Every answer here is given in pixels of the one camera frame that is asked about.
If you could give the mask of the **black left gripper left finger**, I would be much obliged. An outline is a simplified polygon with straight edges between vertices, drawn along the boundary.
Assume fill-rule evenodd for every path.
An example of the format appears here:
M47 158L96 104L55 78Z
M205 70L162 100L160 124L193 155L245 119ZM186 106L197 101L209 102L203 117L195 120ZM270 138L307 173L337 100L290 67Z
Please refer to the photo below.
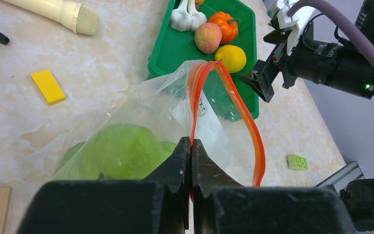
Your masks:
M190 139L141 180L58 180L44 184L19 234L182 234L189 228Z

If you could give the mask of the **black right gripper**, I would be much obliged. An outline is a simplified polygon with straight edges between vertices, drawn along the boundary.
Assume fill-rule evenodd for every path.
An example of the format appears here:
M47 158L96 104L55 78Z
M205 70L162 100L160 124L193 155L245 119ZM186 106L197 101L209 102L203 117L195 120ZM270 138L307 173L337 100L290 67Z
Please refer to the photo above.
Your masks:
M283 77L283 88L289 89L301 78L358 97L374 97L374 68L354 46L326 43L313 39L313 22L308 23L292 55L286 53L285 36L290 31L275 28L263 40L275 47L268 59L258 60L253 70L239 76L265 102L274 95L273 81Z

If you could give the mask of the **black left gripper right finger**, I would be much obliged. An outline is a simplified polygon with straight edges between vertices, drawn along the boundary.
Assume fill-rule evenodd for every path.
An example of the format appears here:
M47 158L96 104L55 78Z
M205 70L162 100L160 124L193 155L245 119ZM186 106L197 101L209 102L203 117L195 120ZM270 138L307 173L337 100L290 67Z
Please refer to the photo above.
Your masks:
M191 147L196 234L353 234L337 193L326 187L245 187L207 155Z

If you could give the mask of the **yellow lemon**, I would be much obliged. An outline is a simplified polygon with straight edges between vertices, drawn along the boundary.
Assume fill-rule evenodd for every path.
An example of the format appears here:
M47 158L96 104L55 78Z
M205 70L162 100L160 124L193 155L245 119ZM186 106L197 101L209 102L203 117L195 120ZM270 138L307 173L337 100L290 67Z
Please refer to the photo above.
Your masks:
M246 63L247 58L244 50L235 45L224 45L215 53L215 60L223 60L229 73L241 71Z

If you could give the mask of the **green lime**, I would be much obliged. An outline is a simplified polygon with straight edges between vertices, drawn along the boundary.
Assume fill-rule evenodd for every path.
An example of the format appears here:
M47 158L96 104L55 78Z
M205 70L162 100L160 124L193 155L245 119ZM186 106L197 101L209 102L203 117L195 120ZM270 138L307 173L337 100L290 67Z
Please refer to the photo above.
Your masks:
M177 144L171 141L161 141L160 144L162 146L162 154L160 159L165 161L173 153Z

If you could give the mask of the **orange mini pumpkin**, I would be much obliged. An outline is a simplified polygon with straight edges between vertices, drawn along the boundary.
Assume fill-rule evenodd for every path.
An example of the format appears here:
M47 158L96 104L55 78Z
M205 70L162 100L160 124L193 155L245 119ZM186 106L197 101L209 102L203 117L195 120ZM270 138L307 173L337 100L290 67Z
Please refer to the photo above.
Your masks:
M235 19L230 14L222 11L216 12L208 20L208 22L219 26L222 32L221 44L230 44L236 39L239 33L237 21L239 19Z

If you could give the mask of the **green apple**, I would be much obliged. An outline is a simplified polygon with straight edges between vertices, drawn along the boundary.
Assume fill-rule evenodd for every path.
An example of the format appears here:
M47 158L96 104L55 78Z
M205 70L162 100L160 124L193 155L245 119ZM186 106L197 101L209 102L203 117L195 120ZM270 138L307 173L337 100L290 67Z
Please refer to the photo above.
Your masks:
M170 155L150 129L135 124L103 127L82 153L108 179L144 179Z

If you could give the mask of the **peach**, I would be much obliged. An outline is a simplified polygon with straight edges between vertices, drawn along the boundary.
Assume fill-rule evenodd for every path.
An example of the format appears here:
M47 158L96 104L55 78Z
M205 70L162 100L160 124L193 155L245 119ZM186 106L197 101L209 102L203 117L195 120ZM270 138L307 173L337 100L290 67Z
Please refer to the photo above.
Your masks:
M211 22L201 24L194 35L196 47L205 54L213 53L219 47L221 39L221 29Z

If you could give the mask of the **clear zip bag orange zipper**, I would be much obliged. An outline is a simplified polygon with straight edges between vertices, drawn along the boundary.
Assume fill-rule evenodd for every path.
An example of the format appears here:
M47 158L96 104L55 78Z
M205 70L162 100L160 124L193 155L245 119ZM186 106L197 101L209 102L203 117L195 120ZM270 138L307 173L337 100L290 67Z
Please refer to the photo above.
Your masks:
M160 141L178 143L182 137L202 142L209 157L222 169L238 156L233 131L215 114L203 91L210 72L217 73L236 110L244 121L245 138L251 140L255 165L252 185L258 187L265 173L265 152L261 135L221 61L188 60L175 72L142 82L117 109L97 109L71 122L64 153L80 142L88 142L111 124L135 124L150 129Z

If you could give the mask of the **green plastic tray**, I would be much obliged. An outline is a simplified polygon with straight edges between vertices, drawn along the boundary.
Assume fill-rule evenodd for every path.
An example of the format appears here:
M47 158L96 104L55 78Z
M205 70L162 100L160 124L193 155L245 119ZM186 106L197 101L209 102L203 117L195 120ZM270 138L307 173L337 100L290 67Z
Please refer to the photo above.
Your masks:
M179 3L178 0L171 0L168 4L152 55L149 58L148 79L172 73L186 60L211 61L214 59L213 54L204 54L195 46L193 32L178 32L170 27L171 12L178 7ZM259 97L251 87L239 79L241 74L253 69L257 60L254 11L239 0L206 0L199 7L199 11L207 17L223 11L240 20L238 37L232 44L244 50L247 63L240 72L231 74L231 77L249 112L256 119L259 116ZM217 78L217 73L209 73L203 91L216 115L233 122L241 119L222 81Z

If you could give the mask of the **white garlic bulbs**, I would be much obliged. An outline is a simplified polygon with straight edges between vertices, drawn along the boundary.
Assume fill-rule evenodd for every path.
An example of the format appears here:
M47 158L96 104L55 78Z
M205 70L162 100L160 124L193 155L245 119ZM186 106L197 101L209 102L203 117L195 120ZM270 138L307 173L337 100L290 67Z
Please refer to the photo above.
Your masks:
M207 17L196 9L195 0L181 0L169 20L170 27L178 32L195 32L204 23L207 23Z

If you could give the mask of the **green cabbage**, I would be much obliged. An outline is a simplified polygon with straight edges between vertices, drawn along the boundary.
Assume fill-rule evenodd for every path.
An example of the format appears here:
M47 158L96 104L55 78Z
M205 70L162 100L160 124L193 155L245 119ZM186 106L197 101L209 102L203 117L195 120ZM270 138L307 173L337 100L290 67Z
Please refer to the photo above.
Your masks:
M96 160L88 154L86 142L80 142L67 150L59 161L53 179L55 180L96 180L101 170Z

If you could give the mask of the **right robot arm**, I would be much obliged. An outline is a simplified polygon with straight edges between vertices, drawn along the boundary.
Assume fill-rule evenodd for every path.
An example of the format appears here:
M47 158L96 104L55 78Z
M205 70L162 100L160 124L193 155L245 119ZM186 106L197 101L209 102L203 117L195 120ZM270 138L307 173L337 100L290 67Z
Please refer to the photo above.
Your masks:
M315 10L335 24L335 43L314 40ZM274 50L240 76L263 101L272 99L278 74L286 89L302 78L358 97L374 97L374 0L363 1L355 23L323 0L278 0L267 13L273 31L263 39Z

